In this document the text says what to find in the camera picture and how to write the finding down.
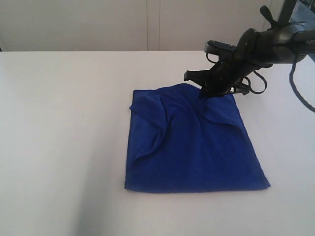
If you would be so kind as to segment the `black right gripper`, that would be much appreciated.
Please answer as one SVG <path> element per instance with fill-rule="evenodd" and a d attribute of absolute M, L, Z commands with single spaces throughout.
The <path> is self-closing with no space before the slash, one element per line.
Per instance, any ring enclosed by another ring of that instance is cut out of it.
<path fill-rule="evenodd" d="M 232 54 L 217 62 L 209 70 L 189 71 L 184 73 L 184 81 L 202 85 L 199 98 L 223 97 L 227 94 L 250 92 L 243 79 L 256 70 L 256 66 L 244 60 L 236 59 Z"/>

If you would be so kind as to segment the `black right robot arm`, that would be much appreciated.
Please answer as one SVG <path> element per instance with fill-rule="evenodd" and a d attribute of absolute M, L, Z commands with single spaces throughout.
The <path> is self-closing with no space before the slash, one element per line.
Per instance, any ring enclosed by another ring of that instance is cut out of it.
<path fill-rule="evenodd" d="M 258 32 L 248 29 L 237 46 L 209 40 L 205 54 L 218 56 L 208 70 L 186 71 L 185 81 L 201 86 L 202 97 L 223 97 L 227 94 L 256 93 L 243 80 L 248 75 L 274 64 L 296 64 L 315 52 L 315 31 L 298 24 Z"/>

